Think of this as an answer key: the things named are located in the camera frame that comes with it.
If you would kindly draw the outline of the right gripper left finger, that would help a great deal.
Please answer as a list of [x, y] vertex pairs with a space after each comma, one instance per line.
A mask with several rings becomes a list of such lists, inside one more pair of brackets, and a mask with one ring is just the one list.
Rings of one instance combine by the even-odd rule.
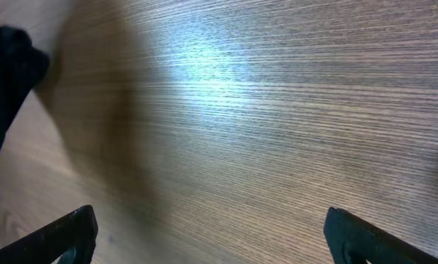
[[98, 224], [91, 205], [45, 225], [0, 249], [0, 263], [90, 264]]

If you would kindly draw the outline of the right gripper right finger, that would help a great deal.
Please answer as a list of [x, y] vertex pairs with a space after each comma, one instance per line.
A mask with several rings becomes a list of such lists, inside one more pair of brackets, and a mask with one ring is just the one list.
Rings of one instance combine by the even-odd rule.
[[341, 208], [327, 211], [324, 235], [336, 264], [438, 264], [438, 258]]

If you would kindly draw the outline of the black knit sweater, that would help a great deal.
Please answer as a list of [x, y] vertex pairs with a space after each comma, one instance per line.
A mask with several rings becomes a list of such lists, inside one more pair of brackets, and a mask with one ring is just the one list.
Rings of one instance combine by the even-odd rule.
[[0, 151], [6, 133], [31, 89], [45, 77], [50, 58], [26, 31], [0, 26]]

